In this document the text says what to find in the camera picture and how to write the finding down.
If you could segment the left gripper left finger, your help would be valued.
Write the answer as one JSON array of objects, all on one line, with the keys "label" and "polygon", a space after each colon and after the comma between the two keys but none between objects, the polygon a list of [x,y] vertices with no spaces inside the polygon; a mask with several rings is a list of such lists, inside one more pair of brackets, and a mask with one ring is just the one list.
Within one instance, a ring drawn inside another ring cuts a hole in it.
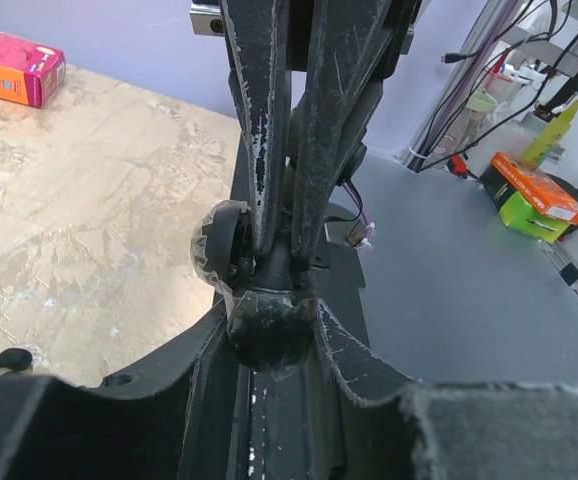
[{"label": "left gripper left finger", "polygon": [[237,363],[215,304],[96,388],[0,376],[0,479],[223,479]]}]

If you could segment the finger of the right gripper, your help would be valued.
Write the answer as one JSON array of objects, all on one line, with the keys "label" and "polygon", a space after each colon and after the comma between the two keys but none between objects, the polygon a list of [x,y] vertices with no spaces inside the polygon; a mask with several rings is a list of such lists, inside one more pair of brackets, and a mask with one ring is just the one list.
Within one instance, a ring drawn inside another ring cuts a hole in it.
[{"label": "finger of the right gripper", "polygon": [[288,1],[221,1],[229,86],[248,155],[253,249],[272,249],[290,116]]},{"label": "finger of the right gripper", "polygon": [[298,114],[291,254],[307,271],[315,257],[326,204],[343,168],[339,151],[352,110],[371,80],[395,70],[414,21],[412,1],[315,1],[305,92]]}]

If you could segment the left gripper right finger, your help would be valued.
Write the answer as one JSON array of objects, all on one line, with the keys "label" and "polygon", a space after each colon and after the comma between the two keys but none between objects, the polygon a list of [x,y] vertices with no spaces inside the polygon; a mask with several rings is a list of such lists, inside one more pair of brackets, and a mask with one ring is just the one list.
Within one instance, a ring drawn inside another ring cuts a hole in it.
[{"label": "left gripper right finger", "polygon": [[338,392],[348,479],[578,479],[578,385],[425,383],[351,335],[315,334]]}]

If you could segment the black earbud charging case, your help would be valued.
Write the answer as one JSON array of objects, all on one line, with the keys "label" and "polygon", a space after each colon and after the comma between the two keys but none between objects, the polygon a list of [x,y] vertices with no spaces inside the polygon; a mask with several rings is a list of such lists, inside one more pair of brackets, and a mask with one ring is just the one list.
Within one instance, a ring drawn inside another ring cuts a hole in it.
[{"label": "black earbud charging case", "polygon": [[226,200],[196,226],[190,257],[196,275],[225,302],[229,345],[241,364],[283,379],[306,360],[317,296],[308,275],[291,266],[287,234],[258,259],[249,206]]}]

